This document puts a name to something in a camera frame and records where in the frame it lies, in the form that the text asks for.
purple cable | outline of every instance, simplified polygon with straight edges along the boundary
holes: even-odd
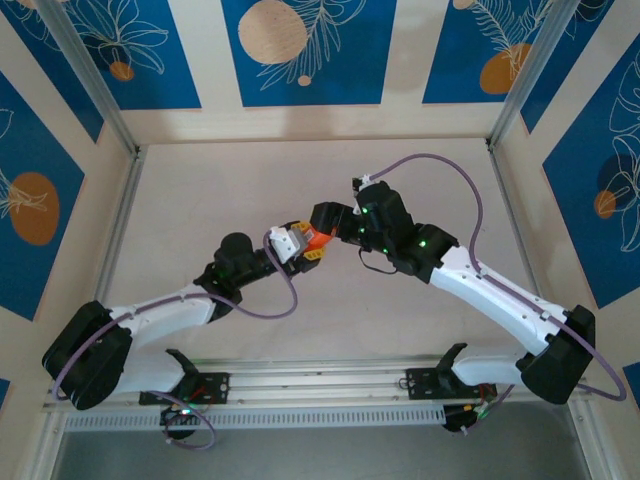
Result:
[[[169,425],[171,424],[172,420],[168,420],[167,421],[167,425],[163,431],[164,436],[167,438],[167,443],[169,445],[175,445],[176,447],[180,447],[180,448],[184,448],[185,450],[207,450],[211,447],[213,447],[216,443],[216,429],[213,428],[213,425],[211,424],[211,422],[207,419],[207,417],[205,417],[202,413],[200,413],[198,410],[196,410],[195,408],[192,408],[191,406],[189,406],[186,402],[183,402],[182,400],[180,400],[178,397],[174,397],[173,395],[169,395],[168,393],[164,393],[164,392],[158,392],[156,390],[151,390],[149,391],[150,394],[152,395],[156,395],[158,397],[164,398],[165,400],[169,400],[170,402],[173,402],[175,404],[180,405],[183,409],[185,410],[189,410],[190,414],[193,414],[196,418],[198,418],[202,423],[204,423],[207,428],[209,429],[209,431],[211,432],[211,439],[209,440],[209,443],[205,443],[203,445],[189,445],[188,443],[184,443],[184,442],[176,442],[173,438],[171,438],[169,436]]]
[[[491,410],[493,410],[494,408],[498,408],[500,405],[502,405],[502,402],[505,401],[505,399],[509,396],[509,394],[511,393],[511,390],[513,390],[514,387],[515,387],[515,385],[509,385],[507,387],[507,389],[500,394],[498,399],[490,405],[489,410],[487,411],[487,414],[489,414],[489,412]],[[476,428],[478,426],[479,423],[480,423],[480,420],[477,420],[476,423],[474,423],[473,425],[465,428],[464,430],[460,430],[457,433],[461,433],[466,437],[467,435],[469,435],[469,432],[471,430],[473,430],[474,428]]]
[[[406,163],[408,161],[415,160],[417,158],[430,158],[430,159],[433,159],[433,160],[438,160],[440,162],[446,163],[450,167],[453,167],[460,175],[462,175],[462,177],[469,184],[469,187],[471,187],[471,190],[473,191],[473,196],[476,199],[476,205],[478,207],[478,218],[476,220],[476,226],[473,229],[473,233],[471,234],[471,239],[469,240],[469,257],[471,258],[471,264],[473,265],[473,268],[478,273],[478,275],[482,276],[482,278],[486,279],[492,285],[496,286],[497,288],[499,288],[503,292],[507,293],[508,295],[511,295],[513,298],[515,298],[519,302],[521,302],[524,305],[526,305],[527,307],[531,308],[537,314],[541,315],[542,313],[544,313],[544,309],[542,307],[540,307],[539,305],[536,305],[535,303],[533,303],[532,301],[530,301],[526,297],[520,295],[518,292],[516,292],[512,288],[508,287],[507,285],[504,285],[502,282],[500,282],[499,280],[493,278],[491,275],[483,275],[482,274],[482,271],[481,271],[482,268],[480,266],[480,263],[478,262],[478,259],[476,258],[476,241],[478,240],[478,235],[480,233],[480,228],[482,227],[482,220],[484,218],[484,208],[482,206],[482,198],[480,197],[480,192],[478,191],[478,187],[476,187],[476,184],[471,179],[469,174],[460,165],[458,165],[457,163],[453,162],[452,160],[449,160],[448,158],[443,157],[441,155],[436,155],[436,154],[433,154],[433,153],[416,153],[416,154],[409,155],[407,157],[404,157],[404,158],[398,160],[397,162],[393,163],[392,165],[388,166],[387,168],[379,171],[378,173],[376,173],[374,175],[371,175],[370,178],[371,178],[372,181],[377,180],[378,178],[382,177],[383,175],[386,175],[387,173],[391,172],[392,170],[395,170],[400,165],[402,165],[402,164],[404,164],[404,163]],[[589,385],[584,385],[582,383],[579,383],[578,387],[580,387],[581,389],[583,389],[583,390],[585,390],[585,391],[587,391],[589,393],[594,393],[596,395],[600,395],[601,397],[607,398],[609,400],[615,400],[617,402],[622,402],[622,401],[626,400],[626,398],[627,398],[627,389],[625,388],[622,379],[618,376],[618,374],[613,369],[613,367],[609,364],[609,362],[607,362],[607,360],[600,354],[600,352],[598,352],[593,346],[591,346],[584,338],[582,338],[580,335],[578,335],[572,328],[570,328],[569,326],[565,325],[563,322],[561,322],[560,320],[555,318],[553,315],[550,315],[548,317],[548,320],[551,323],[553,323],[556,327],[558,327],[559,329],[563,330],[568,335],[570,335],[576,342],[578,342],[580,344],[580,346],[582,348],[584,348],[587,352],[589,352],[589,354],[591,356],[593,356],[598,361],[598,363],[600,363],[600,365],[602,365],[602,368],[604,368],[604,370],[607,372],[607,374],[609,374],[611,379],[615,382],[616,386],[618,387],[618,391],[619,392],[618,392],[617,395],[615,395],[615,394],[600,390],[598,388],[590,387]],[[508,395],[508,393],[510,391],[511,391],[511,389],[509,388],[509,389],[507,389],[505,391],[505,393]],[[496,406],[499,405],[500,403],[502,403],[502,400],[504,400],[504,398],[502,398],[502,397],[501,397],[501,399],[497,400],[496,401]]]
[[[296,308],[298,308],[298,292],[296,292],[296,288],[293,285],[293,282],[287,276],[287,273],[284,271],[284,268],[282,268],[282,265],[280,265],[280,262],[278,261],[276,256],[271,251],[271,248],[269,246],[269,233],[270,232],[265,233],[264,237],[262,237],[262,245],[264,247],[265,253],[267,254],[267,257],[269,258],[269,260],[271,261],[271,263],[273,264],[275,269],[278,271],[278,273],[280,273],[280,275],[282,275],[282,278],[284,278],[287,286],[289,287],[289,290],[291,291],[291,295],[293,297],[293,303],[292,303],[291,307],[289,307],[289,309],[286,312],[277,313],[277,314],[274,314],[274,315],[265,315],[265,314],[262,314],[262,313],[251,312],[251,311],[246,310],[246,309],[240,307],[239,305],[233,303],[232,301],[230,301],[230,300],[228,300],[228,299],[226,299],[224,297],[221,297],[220,295],[215,295],[213,293],[190,293],[190,294],[185,295],[184,297],[182,295],[174,295],[173,297],[167,297],[167,298],[163,298],[163,299],[160,299],[160,300],[156,300],[155,302],[147,303],[146,305],[142,305],[140,307],[137,307],[133,313],[127,312],[127,313],[124,313],[124,314],[120,315],[119,317],[114,318],[109,323],[107,323],[106,325],[104,325],[100,329],[98,329],[82,345],[80,345],[80,347],[75,352],[73,352],[73,354],[71,355],[71,357],[69,358],[69,360],[67,361],[65,366],[62,367],[62,370],[60,370],[60,373],[58,374],[58,376],[56,377],[55,381],[53,382],[53,387],[51,388],[51,394],[53,395],[53,398],[55,398],[58,401],[68,400],[68,397],[60,396],[60,386],[62,385],[62,382],[64,381],[65,377],[69,374],[69,372],[71,371],[73,366],[76,364],[78,359],[82,356],[82,354],[84,352],[86,352],[87,349],[89,347],[91,347],[91,345],[93,345],[95,342],[97,342],[105,333],[107,333],[113,327],[118,325],[120,322],[123,322],[123,321],[128,320],[128,319],[132,319],[135,315],[139,315],[141,313],[144,313],[144,312],[149,311],[149,310],[153,310],[153,309],[161,307],[163,305],[168,305],[170,303],[175,303],[175,302],[182,302],[185,299],[210,298],[211,300],[214,300],[214,301],[220,302],[220,303],[224,303],[225,305],[228,305],[229,307],[231,307],[231,308],[233,308],[235,310],[238,310],[239,312],[244,313],[245,315],[248,315],[248,316],[253,317],[253,318],[260,318],[260,319],[267,319],[267,320],[277,320],[277,319],[284,318],[284,317],[287,317],[287,316],[291,315],[296,310]],[[178,405],[181,405],[181,406],[185,407],[186,409],[191,409],[188,405],[183,403],[181,400],[179,400],[179,399],[177,399],[177,398],[175,398],[175,397],[173,397],[173,396],[171,396],[171,395],[169,395],[167,393],[156,392],[156,391],[152,391],[150,393],[152,393],[154,395],[157,395],[159,397],[162,397],[162,398],[166,398],[167,400],[172,401],[172,402],[174,402],[174,403],[176,403]],[[202,414],[200,414],[200,412],[195,413],[195,410],[194,410],[194,415],[196,417],[198,417],[201,421],[203,421],[210,428],[211,434],[212,434],[211,442],[209,444],[207,444],[207,445],[200,445],[200,446],[197,446],[197,445],[196,446],[185,445],[185,444],[180,444],[180,443],[176,443],[176,442],[172,442],[172,443],[174,445],[178,445],[178,446],[181,446],[183,448],[188,448],[190,450],[204,450],[206,448],[210,448],[211,446],[213,446],[213,444],[215,442],[215,430],[213,428],[213,425],[211,425],[211,423],[206,418],[204,418],[204,416],[202,416]]]

